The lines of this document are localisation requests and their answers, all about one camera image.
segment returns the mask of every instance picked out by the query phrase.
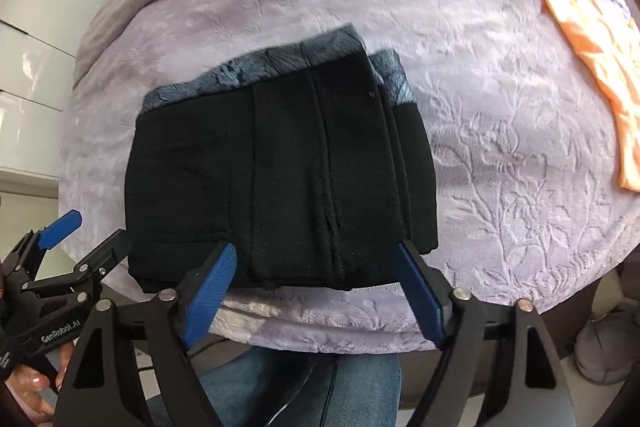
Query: metal screw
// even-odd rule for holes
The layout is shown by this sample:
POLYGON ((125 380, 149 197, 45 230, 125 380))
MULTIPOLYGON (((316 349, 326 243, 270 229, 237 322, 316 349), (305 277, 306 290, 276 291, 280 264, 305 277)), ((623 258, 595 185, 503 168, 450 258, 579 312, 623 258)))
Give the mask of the metal screw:
POLYGON ((471 292, 468 288, 456 288, 453 290, 453 296, 460 301, 468 301, 471 298, 471 292))
POLYGON ((102 299, 95 305, 95 309, 99 312, 105 312, 109 308, 111 308, 111 301, 109 299, 102 299))
POLYGON ((518 308, 527 313, 534 310, 533 303, 529 299, 520 299, 518 301, 518 308))
POLYGON ((177 298, 178 292, 173 288, 167 288, 166 290, 162 290, 158 297, 162 302, 171 302, 175 298, 177 298))

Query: bed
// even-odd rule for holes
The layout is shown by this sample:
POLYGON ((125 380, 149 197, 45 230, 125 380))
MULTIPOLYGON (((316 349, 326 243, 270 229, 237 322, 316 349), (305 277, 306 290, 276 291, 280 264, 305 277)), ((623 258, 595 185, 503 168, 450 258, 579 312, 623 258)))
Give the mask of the bed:
MULTIPOLYGON (((607 102, 541 0, 105 0, 65 117, 60 211, 76 208, 85 222, 65 251, 79 260, 124 228, 124 173, 147 91, 349 22, 369 51, 401 56, 438 183, 440 247, 426 260, 452 285, 497 303, 527 296, 546 311, 640 243, 640 196, 616 186, 607 102)), ((126 266, 106 282, 150 297, 126 266)), ((212 331, 298 351, 433 348, 399 285, 234 291, 212 331)))

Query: person's leg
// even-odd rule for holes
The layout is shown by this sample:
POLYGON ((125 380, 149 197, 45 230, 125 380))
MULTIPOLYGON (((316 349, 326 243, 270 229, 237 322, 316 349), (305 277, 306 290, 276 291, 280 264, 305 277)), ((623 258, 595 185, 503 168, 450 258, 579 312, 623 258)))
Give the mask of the person's leg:
MULTIPOLYGON (((308 366, 308 353, 252 347, 200 383, 225 427, 265 425, 308 366)), ((156 427, 172 427, 159 396, 147 405, 156 427)))
POLYGON ((337 355, 316 363, 271 427, 394 427, 400 390, 398 355, 337 355))

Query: white wall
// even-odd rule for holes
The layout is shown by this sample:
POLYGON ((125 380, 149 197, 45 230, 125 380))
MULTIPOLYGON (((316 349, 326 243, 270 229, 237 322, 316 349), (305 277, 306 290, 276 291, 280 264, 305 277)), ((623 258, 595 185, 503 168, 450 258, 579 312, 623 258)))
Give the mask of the white wall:
MULTIPOLYGON (((4 259, 22 236, 58 219, 58 200, 0 192, 0 259, 4 259)), ((61 248, 47 252, 38 279, 68 273, 74 262, 61 248)))

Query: folded orange towel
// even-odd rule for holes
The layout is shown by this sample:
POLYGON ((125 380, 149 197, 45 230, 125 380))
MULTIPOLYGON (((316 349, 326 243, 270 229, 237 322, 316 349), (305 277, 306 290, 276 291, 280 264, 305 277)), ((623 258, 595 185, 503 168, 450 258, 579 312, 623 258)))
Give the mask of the folded orange towel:
POLYGON ((600 0, 545 1, 609 99, 620 146, 618 183, 640 192, 640 32, 636 22, 600 0))

